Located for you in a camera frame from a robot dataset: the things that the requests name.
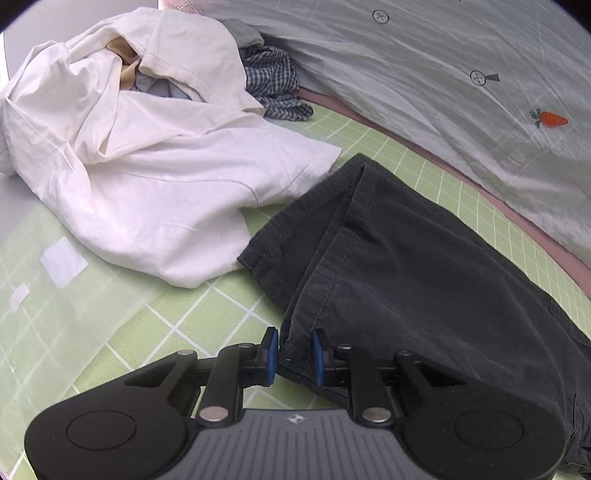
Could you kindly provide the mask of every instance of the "laundry pile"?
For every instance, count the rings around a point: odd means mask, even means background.
[[[314,115],[312,106],[301,99],[296,68],[286,51],[265,46],[259,32],[236,18],[225,20],[222,24],[239,49],[246,73],[246,91],[265,108],[265,117],[304,121]],[[123,37],[111,40],[106,48],[121,57],[123,62],[119,85],[121,90],[190,99],[182,85],[175,84],[173,79],[156,79],[139,72],[141,58]]]
[[[151,8],[106,19],[34,48],[12,78],[0,172],[105,260],[196,287],[238,268],[240,208],[299,197],[340,153],[264,120],[245,88],[216,20]]]
[[[340,149],[265,111],[313,113],[286,53],[238,20],[140,8],[29,54],[0,99],[0,172],[114,264],[182,287],[242,264],[285,312],[281,375],[314,389],[315,328],[409,349],[545,407],[563,465],[591,472],[584,333],[457,217],[362,155],[328,176]],[[251,239],[240,208],[290,200]]]
[[[591,341],[510,260],[376,162],[353,157],[239,260],[285,312],[280,375],[346,405],[346,391],[316,387],[314,329],[378,358],[411,350],[552,412],[563,466],[591,472]]]

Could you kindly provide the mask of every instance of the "pink mattress edge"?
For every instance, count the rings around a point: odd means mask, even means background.
[[[347,116],[356,120],[368,127],[375,128],[384,135],[387,135],[402,145],[407,147],[409,150],[421,155],[428,161],[431,161],[435,165],[438,165],[443,170],[454,175],[459,180],[468,183],[475,188],[481,195],[486,197],[496,208],[498,208],[503,214],[511,220],[514,224],[519,226],[525,233],[527,233],[540,247],[542,247],[548,255],[550,255],[562,269],[568,273],[568,275],[575,281],[575,283],[585,292],[588,297],[591,297],[591,268],[585,265],[581,260],[575,257],[571,252],[566,250],[562,245],[556,242],[553,238],[550,238],[547,233],[542,231],[539,227],[534,225],[528,219],[522,217],[519,213],[511,209],[506,203],[496,198],[494,195],[487,192],[480,185],[466,177],[463,173],[456,170],[454,167],[448,165],[441,158],[433,155],[431,152],[425,150],[419,145],[395,134],[385,128],[373,123],[364,116],[358,114],[350,107],[345,105],[340,100],[321,95],[310,90],[301,89],[302,98],[310,102],[318,103],[321,106],[334,110],[341,115]]]

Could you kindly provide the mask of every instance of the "green grid mat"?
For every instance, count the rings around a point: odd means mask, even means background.
[[[343,148],[336,166],[364,153],[392,171],[426,198],[442,205],[515,263],[531,281],[552,295],[570,318],[591,336],[591,301],[554,260],[475,189],[386,135],[321,106],[308,122],[281,122]],[[281,206],[244,210],[252,234]],[[279,327],[282,313],[256,282],[237,271],[210,280],[195,290],[170,287],[136,314],[111,338],[70,389],[68,397],[182,349],[201,357],[226,345],[259,342],[268,326]],[[250,408],[326,408],[331,405],[309,390],[276,377],[269,388],[245,391]],[[13,480],[33,480],[24,455]],[[579,478],[558,474],[556,479]]]

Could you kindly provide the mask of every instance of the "orange carrot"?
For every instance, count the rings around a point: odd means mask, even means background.
[[[540,112],[539,108],[535,111],[531,111],[530,115],[533,119],[537,120],[534,124],[536,128],[540,127],[540,123],[547,128],[560,127],[561,125],[569,123],[569,121],[563,116],[556,115],[556,113],[552,112]]]

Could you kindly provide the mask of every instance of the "bed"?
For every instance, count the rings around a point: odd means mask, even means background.
[[[315,114],[308,122],[281,124],[342,147],[343,153],[336,167],[358,152],[380,162],[422,195],[457,215],[510,258],[533,282],[557,300],[581,330],[591,335],[591,301],[585,293],[545,250],[508,220],[484,195],[383,133],[319,105],[315,105],[314,109]],[[38,258],[36,255],[40,244],[67,235],[59,221],[43,210],[44,207],[40,208],[28,212],[26,219],[2,244],[0,257],[10,257],[11,263],[7,265],[7,272],[0,270],[0,285],[5,286],[8,281],[34,284],[39,271],[33,260]],[[243,213],[251,233],[264,225],[280,208],[272,206],[245,210]],[[51,233],[47,234],[46,239],[22,242],[23,235],[30,236],[31,229]],[[85,252],[75,239],[70,240],[77,249]],[[38,357],[30,362],[35,366],[34,370],[18,377],[18,381],[28,385],[28,389],[22,389],[20,396],[12,399],[15,402],[12,405],[26,406],[29,401],[33,401],[36,408],[41,408],[43,403],[49,405],[59,398],[88,390],[178,350],[194,349],[202,357],[215,355],[226,345],[243,341],[257,342],[267,326],[279,327],[281,324],[281,312],[244,271],[214,278],[195,290],[186,290],[150,282],[149,277],[140,274],[130,277],[129,271],[113,270],[111,265],[98,258],[91,258],[89,264],[86,275],[81,275],[68,286],[63,296],[55,296],[55,292],[48,287],[46,290],[37,290],[37,294],[25,299],[22,305],[25,311],[30,312],[32,325],[37,326],[40,319],[46,318],[43,312],[51,312],[54,308],[69,312],[68,306],[75,306],[81,295],[85,299],[92,299],[95,306],[112,304],[110,313],[116,320],[104,327],[106,331],[102,336],[106,343],[95,344],[95,351],[88,356],[87,367],[71,385],[56,377],[55,369],[47,371],[45,383],[32,382],[31,379],[39,378],[35,373],[41,371],[43,359],[47,360],[47,357],[43,357],[46,352],[38,351]],[[125,312],[121,310],[121,298],[124,297],[132,300]],[[134,306],[139,311],[130,315],[131,319],[125,322],[125,315]],[[0,314],[7,318],[12,315],[8,310],[0,310]],[[89,317],[88,313],[74,315],[63,319],[61,327],[71,329],[72,322],[92,324],[95,320],[96,314],[94,317]],[[121,327],[111,335],[109,328],[114,331],[117,324]],[[26,338],[34,341],[33,336]],[[10,348],[13,341],[0,333],[0,346],[3,348]],[[24,343],[21,348],[36,351]],[[67,363],[67,356],[72,353],[72,350],[66,349],[60,362]],[[55,398],[43,396],[41,390],[52,382],[59,383],[61,391],[52,391]],[[331,407],[324,399],[280,377],[277,377],[271,388],[253,387],[245,391],[245,405],[250,408]],[[6,411],[5,406],[0,404],[0,410]],[[23,410],[22,416],[15,418],[13,423],[3,421],[3,433],[10,431],[16,437],[31,414],[30,410]],[[7,454],[5,445],[2,447],[1,461],[12,478],[34,480],[33,472],[22,454],[22,445],[14,444],[10,454]],[[567,478],[567,475],[557,475],[560,480]]]
[[[591,35],[551,0],[192,0],[591,265]]]

